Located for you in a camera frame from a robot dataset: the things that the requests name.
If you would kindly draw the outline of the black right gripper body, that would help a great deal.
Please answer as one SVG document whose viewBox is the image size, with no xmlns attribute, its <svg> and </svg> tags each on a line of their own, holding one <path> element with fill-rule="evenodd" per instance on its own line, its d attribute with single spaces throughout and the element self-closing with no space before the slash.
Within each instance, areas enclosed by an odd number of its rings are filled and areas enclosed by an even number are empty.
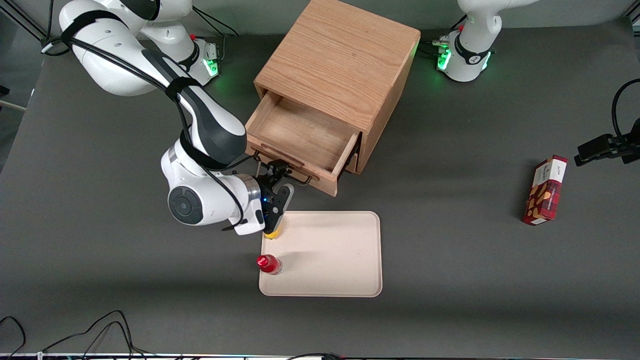
<svg viewBox="0 0 640 360">
<path fill-rule="evenodd" d="M 274 233 L 281 222 L 282 204 L 279 200 L 279 190 L 267 181 L 258 182 L 260 189 L 260 204 L 264 233 Z"/>
</svg>

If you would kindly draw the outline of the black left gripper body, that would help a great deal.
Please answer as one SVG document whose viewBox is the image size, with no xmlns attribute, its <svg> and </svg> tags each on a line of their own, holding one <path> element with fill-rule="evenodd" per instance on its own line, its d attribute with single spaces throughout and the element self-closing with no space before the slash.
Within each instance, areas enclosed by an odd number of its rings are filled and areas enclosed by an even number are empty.
<svg viewBox="0 0 640 360">
<path fill-rule="evenodd" d="M 622 134 L 616 117 L 612 119 L 615 137 L 611 139 L 614 148 L 614 158 L 621 158 L 624 164 L 630 164 L 640 159 L 640 118 L 631 126 L 630 132 Z"/>
</svg>

